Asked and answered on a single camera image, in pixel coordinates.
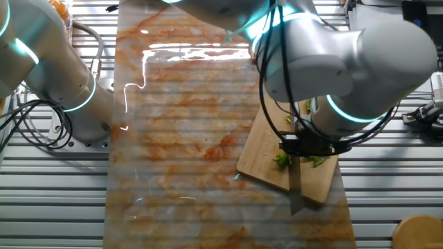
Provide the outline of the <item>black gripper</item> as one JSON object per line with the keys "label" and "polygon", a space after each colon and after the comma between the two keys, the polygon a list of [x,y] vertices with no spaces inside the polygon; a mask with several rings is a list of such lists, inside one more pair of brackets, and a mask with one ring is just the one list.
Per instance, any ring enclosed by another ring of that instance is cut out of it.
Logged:
{"label": "black gripper", "polygon": [[310,130],[297,131],[297,135],[284,133],[279,148],[291,156],[335,156],[352,149],[343,141],[332,140]]}

